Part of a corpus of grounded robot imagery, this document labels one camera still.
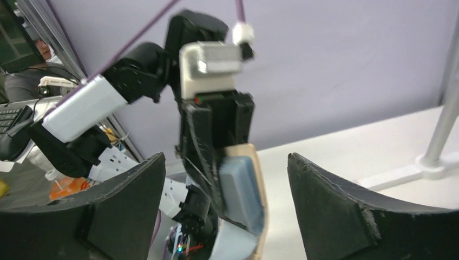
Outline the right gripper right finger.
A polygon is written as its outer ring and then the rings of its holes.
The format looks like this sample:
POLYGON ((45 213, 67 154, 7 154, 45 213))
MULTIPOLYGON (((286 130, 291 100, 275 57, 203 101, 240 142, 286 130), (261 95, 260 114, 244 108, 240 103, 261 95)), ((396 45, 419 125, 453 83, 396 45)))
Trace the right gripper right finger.
POLYGON ((298 153, 287 174, 308 259, 458 259, 458 211, 368 190, 298 153))

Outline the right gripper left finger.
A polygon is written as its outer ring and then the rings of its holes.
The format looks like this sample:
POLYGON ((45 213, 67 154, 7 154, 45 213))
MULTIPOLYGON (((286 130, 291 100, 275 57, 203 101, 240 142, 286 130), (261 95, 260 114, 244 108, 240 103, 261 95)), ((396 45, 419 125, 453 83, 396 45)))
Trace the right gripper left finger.
POLYGON ((1 259, 147 259, 165 181, 157 153, 43 205, 1 210, 1 259))

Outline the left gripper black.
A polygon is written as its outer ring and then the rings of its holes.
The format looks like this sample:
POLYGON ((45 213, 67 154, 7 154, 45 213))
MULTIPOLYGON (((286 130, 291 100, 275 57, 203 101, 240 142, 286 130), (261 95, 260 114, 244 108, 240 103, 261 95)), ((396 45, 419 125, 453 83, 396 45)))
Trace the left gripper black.
POLYGON ((198 94, 181 101, 181 127, 176 153, 185 170, 224 218, 226 205, 219 174, 224 147, 248 143, 255 103, 237 90, 198 94))

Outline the beige card holder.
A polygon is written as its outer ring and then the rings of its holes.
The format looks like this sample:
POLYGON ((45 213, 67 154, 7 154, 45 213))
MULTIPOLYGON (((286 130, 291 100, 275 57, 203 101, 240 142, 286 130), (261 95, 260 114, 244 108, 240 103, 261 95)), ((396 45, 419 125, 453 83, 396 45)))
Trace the beige card holder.
POLYGON ((252 144, 220 151, 218 173, 225 208, 210 259, 261 259, 269 211, 256 148, 252 144))

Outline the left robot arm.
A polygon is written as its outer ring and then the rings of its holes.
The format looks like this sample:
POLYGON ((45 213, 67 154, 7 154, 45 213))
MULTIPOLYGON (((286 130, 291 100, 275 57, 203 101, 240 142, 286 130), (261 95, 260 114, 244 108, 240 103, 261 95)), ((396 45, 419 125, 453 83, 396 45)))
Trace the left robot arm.
POLYGON ((143 42, 116 59, 32 124, 32 140, 61 173, 105 181, 120 172, 108 162, 119 150, 97 140, 97 123, 140 98, 158 103, 170 86, 181 116, 175 150, 186 173, 220 219, 260 233, 254 162, 236 152, 251 148, 255 104, 236 90, 234 75, 254 56, 254 30, 243 16, 230 44, 229 30, 213 16, 182 10, 170 19, 164 46, 143 42))

